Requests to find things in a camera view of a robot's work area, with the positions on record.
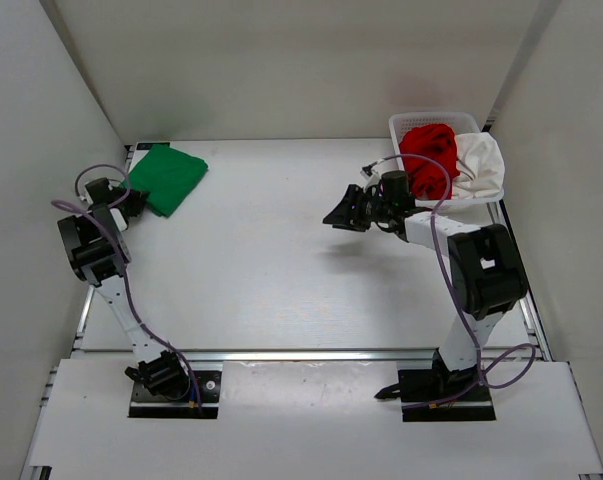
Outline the red t shirt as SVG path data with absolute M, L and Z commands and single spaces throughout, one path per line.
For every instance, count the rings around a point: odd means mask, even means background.
M 399 151 L 413 196 L 433 201 L 452 198 L 452 190 L 444 195 L 446 177 L 453 181 L 460 172 L 455 134 L 449 126 L 436 123 L 413 128 L 399 143 Z

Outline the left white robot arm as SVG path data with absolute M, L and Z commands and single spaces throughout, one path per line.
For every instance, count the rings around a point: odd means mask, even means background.
M 105 301 L 130 343 L 136 365 L 125 374 L 153 396 L 194 401 L 196 383 L 183 355 L 141 320 L 132 301 L 130 254 L 122 233 L 142 213 L 147 197 L 99 178 L 85 185 L 86 210 L 53 203 L 69 214 L 57 227 L 74 274 Z

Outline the green t shirt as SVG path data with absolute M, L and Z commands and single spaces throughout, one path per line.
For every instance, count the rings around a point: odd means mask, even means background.
M 163 144 L 153 145 L 129 173 L 130 186 L 146 192 L 147 207 L 168 218 L 197 187 L 209 170 L 208 164 Z

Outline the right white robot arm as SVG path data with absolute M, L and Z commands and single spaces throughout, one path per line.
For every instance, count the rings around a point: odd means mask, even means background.
M 483 349 L 494 327 L 529 289 L 506 227 L 460 223 L 439 215 L 436 208 L 418 205 L 402 171 L 386 172 L 365 188 L 349 185 L 322 222 L 353 232 L 377 226 L 408 244 L 433 250 L 456 310 L 430 369 L 380 390 L 376 399 L 401 398 L 409 409 L 434 409 L 475 390 L 492 390 L 482 365 Z

